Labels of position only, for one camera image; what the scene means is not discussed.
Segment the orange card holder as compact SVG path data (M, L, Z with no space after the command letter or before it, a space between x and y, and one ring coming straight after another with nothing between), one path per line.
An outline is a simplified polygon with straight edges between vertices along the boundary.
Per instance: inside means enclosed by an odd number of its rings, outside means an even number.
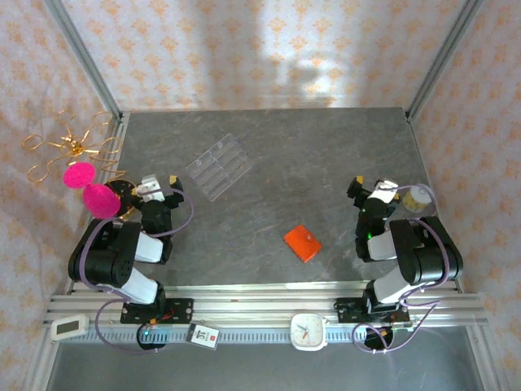
M283 241L303 263L313 259L322 248L322 244L303 225L298 225L286 233Z

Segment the small pink pompom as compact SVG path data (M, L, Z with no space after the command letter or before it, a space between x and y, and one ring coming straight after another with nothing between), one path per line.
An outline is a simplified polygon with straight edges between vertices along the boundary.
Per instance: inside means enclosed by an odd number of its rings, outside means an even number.
M81 189L90 185L96 177L95 167L86 161L70 165L63 173L63 184L71 189Z

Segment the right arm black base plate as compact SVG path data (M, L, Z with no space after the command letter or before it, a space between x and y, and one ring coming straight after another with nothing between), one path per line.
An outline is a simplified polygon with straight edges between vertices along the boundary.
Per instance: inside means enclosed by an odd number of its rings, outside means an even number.
M341 297L334 303L339 323L410 323L407 309L401 305L373 308L369 299Z

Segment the clear acrylic organizer tray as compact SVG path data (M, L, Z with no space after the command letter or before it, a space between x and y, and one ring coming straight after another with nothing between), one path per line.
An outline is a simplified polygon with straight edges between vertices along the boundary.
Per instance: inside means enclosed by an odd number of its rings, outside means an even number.
M214 201L251 167L237 138L227 134L188 165L186 172L208 200Z

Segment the large pink pompom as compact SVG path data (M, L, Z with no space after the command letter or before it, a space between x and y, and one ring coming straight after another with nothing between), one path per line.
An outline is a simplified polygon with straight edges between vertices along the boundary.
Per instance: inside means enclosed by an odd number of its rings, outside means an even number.
M89 184L82 195L85 207L95 218L115 217L120 209L120 198L103 184Z

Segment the white digital thermometer display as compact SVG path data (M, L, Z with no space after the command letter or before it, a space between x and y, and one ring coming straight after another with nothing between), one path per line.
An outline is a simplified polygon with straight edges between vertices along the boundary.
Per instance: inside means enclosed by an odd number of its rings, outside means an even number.
M75 314L61 319L56 319L50 327L52 341L66 340L83 336L89 331L90 320L84 314Z

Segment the white badge card holder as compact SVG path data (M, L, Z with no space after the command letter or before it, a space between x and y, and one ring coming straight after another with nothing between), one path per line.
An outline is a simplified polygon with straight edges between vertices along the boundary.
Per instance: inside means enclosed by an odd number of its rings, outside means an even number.
M186 334L186 343L205 349L215 350L219 341L220 331L199 323L191 323Z

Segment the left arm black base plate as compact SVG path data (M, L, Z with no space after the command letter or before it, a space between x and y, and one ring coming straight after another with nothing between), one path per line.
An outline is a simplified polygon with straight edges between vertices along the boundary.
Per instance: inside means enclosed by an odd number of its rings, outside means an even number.
M123 304L120 315L122 324L141 325L154 319L161 324L189 324L192 320L194 300L167 298L164 303L149 305Z

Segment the black gold round base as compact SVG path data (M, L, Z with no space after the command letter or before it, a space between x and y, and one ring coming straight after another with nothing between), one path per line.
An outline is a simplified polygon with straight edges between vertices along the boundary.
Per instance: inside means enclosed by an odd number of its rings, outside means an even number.
M116 213L116 216L122 220L128 220L135 211L134 201L136 196L132 196L131 191L136 187L136 185L121 178L107 181L105 185L109 187L120 200L120 208Z

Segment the aluminium mounting rail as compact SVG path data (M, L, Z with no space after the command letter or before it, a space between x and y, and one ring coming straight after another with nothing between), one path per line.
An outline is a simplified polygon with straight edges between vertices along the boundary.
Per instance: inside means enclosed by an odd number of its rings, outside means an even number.
M231 284L167 287L172 298L194 301L193 319L214 327L286 327L299 313L322 316L330 325L337 322L334 303L341 297L361 297L364 281ZM103 327L120 322L121 303L112 295L75 283L68 295L54 295L43 323L84 314L100 314ZM488 324L484 299L477 293L460 292L455 282L419 292L410 298L409 316L427 327L459 327Z

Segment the aluminium frame post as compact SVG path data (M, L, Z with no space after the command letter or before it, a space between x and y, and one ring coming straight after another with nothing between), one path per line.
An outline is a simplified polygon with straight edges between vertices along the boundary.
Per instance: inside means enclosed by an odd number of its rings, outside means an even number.
M463 39L483 2L484 0L465 0L463 3L462 9L459 11L452 27L443 40L418 91L408 109L405 111L405 118L410 124L418 118L422 107L428 100L432 90L451 60L453 53L458 48L459 42Z
M119 124L123 117L123 112L120 110L115 98L104 81L98 66L94 62L87 45L78 32L77 27L71 19L63 1L42 1L53 16L56 24L60 27L69 47L77 57L77 60L85 71L87 77L92 82L105 108L114 116L116 123Z

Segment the yellow white small jar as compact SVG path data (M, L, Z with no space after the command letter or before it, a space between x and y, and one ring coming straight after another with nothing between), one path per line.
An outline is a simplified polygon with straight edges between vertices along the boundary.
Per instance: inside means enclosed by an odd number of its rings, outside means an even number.
M412 213L421 213L432 201L431 189L423 184L409 187L403 197L403 205Z

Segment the white square analog clock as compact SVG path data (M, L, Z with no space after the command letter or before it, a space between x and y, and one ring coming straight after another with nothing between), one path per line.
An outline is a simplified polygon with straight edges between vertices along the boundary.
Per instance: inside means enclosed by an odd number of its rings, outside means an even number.
M290 342L304 352L316 352L327 346L327 321L318 314L301 313L291 319Z

